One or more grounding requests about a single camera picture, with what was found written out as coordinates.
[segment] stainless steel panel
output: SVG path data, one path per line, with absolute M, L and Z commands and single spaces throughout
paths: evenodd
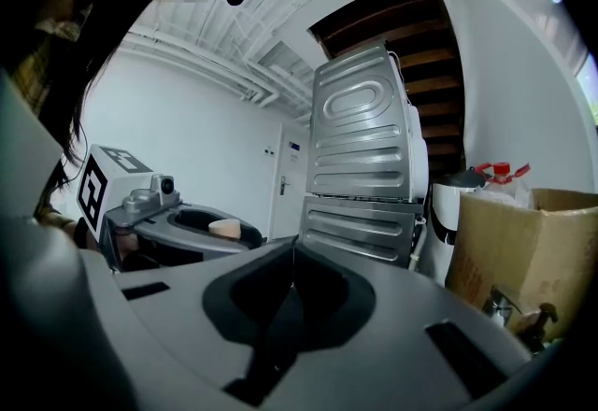
M 421 205 L 306 197 L 300 239 L 407 267 Z
M 356 50 L 316 71 L 308 191 L 409 197 L 402 87 L 383 43 Z

